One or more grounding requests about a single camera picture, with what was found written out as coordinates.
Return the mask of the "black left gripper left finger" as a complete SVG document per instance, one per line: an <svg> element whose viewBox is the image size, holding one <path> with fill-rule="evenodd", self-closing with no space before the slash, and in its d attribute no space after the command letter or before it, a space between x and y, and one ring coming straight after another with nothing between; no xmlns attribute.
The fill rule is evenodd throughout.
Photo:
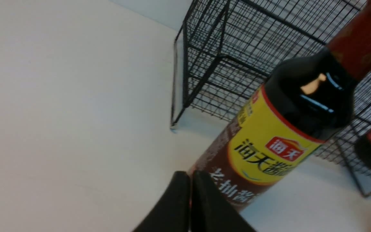
<svg viewBox="0 0 371 232"><path fill-rule="evenodd" d="M184 171L174 172L169 185L134 232L187 232L191 181Z"/></svg>

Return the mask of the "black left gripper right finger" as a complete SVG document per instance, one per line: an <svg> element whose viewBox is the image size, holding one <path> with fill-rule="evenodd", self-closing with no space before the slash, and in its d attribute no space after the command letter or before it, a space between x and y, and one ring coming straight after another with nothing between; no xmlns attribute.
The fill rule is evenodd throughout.
<svg viewBox="0 0 371 232"><path fill-rule="evenodd" d="M192 232L255 232L225 200L209 173L192 174L190 230Z"/></svg>

